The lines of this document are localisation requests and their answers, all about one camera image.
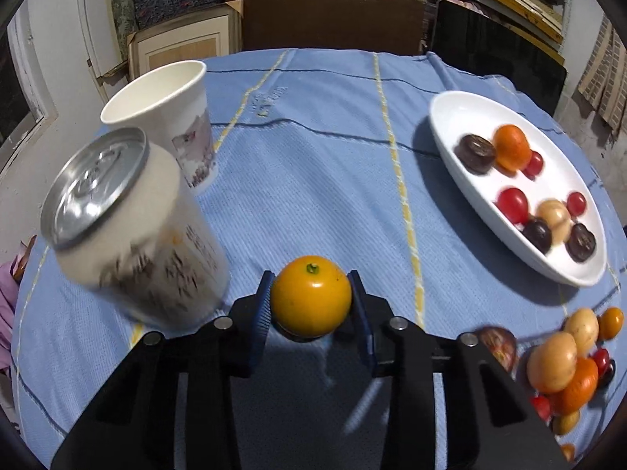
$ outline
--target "white paper cup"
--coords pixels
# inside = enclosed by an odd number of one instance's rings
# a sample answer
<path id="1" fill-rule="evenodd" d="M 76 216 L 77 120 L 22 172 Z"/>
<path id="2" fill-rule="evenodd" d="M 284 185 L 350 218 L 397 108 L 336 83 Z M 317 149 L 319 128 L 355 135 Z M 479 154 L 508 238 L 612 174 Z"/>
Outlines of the white paper cup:
<path id="1" fill-rule="evenodd" d="M 111 130 L 139 127 L 172 153 L 194 193 L 217 175 L 203 84 L 205 64 L 186 60 L 140 76 L 115 94 L 100 113 Z"/>

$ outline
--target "pink cloth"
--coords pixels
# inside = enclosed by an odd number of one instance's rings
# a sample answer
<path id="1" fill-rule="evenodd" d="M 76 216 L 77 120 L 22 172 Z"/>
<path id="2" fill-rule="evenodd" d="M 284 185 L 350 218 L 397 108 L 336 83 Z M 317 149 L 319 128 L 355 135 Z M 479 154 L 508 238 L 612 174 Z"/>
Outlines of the pink cloth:
<path id="1" fill-rule="evenodd" d="M 11 270 L 18 258 L 0 265 L 0 372 L 11 366 L 11 333 L 19 289 Z"/>

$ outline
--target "bowl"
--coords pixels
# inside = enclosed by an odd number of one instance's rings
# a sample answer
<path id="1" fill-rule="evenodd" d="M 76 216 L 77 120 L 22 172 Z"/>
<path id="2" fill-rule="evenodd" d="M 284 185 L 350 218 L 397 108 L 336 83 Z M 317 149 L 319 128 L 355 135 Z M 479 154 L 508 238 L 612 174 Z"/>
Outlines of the bowl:
<path id="1" fill-rule="evenodd" d="M 590 287 L 599 282 L 607 267 L 607 244 L 599 210 L 585 182 L 575 167 L 554 143 L 518 113 L 505 106 L 468 92 L 444 92 L 431 101 L 429 118 L 440 155 L 455 183 L 479 217 L 521 260 L 549 279 L 576 287 Z M 485 175 L 469 172 L 455 155 L 455 148 L 465 134 L 477 134 L 491 140 L 501 125 L 516 125 L 527 137 L 531 150 L 544 159 L 544 169 L 535 180 L 522 172 L 512 177 L 492 168 Z M 566 246 L 553 246 L 543 255 L 496 207 L 501 191 L 508 187 L 521 189 L 529 200 L 529 211 L 535 213 L 540 202 L 555 198 L 565 202 L 573 191 L 585 196 L 587 209 L 577 217 L 596 237 L 594 254 L 583 263 L 570 257 Z"/>

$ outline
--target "red cherry tomato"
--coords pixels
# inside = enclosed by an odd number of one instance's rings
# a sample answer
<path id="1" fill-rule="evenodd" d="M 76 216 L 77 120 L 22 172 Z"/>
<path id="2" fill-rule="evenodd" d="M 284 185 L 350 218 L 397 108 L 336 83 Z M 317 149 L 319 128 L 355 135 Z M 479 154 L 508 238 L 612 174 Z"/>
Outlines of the red cherry tomato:
<path id="1" fill-rule="evenodd" d="M 609 351 L 605 348 L 595 351 L 592 360 L 594 360 L 594 363 L 599 369 L 599 376 L 603 376 L 603 373 L 606 372 L 607 367 L 609 367 Z"/>
<path id="2" fill-rule="evenodd" d="M 544 422 L 551 418 L 551 403 L 544 396 L 532 397 L 531 404 Z"/>
<path id="3" fill-rule="evenodd" d="M 585 202 L 585 197 L 581 192 L 571 192 L 568 195 L 568 199 L 566 200 L 566 208 L 571 213 L 573 217 L 579 217 L 582 213 L 585 212 L 585 208 L 587 207 L 587 203 Z"/>
<path id="4" fill-rule="evenodd" d="M 525 193 L 515 187 L 498 195 L 497 207 L 512 224 L 524 224 L 529 219 L 529 202 Z"/>
<path id="5" fill-rule="evenodd" d="M 528 179 L 534 180 L 535 177 L 537 177 L 542 172 L 543 168 L 544 159 L 542 158 L 542 155 L 537 152 L 532 152 L 531 160 L 522 172 Z"/>

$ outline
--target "table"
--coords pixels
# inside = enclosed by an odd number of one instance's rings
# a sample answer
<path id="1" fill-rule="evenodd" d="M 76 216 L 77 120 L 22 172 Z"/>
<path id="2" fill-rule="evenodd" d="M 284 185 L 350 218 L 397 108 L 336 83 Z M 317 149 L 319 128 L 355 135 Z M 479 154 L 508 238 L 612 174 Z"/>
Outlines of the table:
<path id="1" fill-rule="evenodd" d="M 600 313 L 622 305 L 627 240 L 600 177 L 505 78 L 478 78 L 433 54 L 256 51 L 206 64 L 220 170 L 198 202 L 231 263 L 225 308 L 252 293 L 265 269 L 278 273 L 303 254 L 358 270 L 366 291 L 429 333 L 454 338 L 486 324 L 505 326 L 520 355 L 578 307 Z M 609 266 L 595 287 L 578 291 L 540 276 L 474 213 L 440 160 L 428 123 L 429 101 L 447 89 L 512 108 L 572 161 L 606 230 Z M 13 372 L 22 433 L 43 463 L 147 330 L 69 283 L 38 240 L 20 290 Z M 617 376 L 560 440 L 575 443 L 579 455 L 627 390 L 627 330 L 606 347 Z M 437 466 L 445 468 L 436 383 Z M 330 337 L 293 343 L 272 329 L 253 378 L 233 380 L 242 466 L 378 468 L 389 398 L 388 380 L 370 379 L 350 348 Z"/>

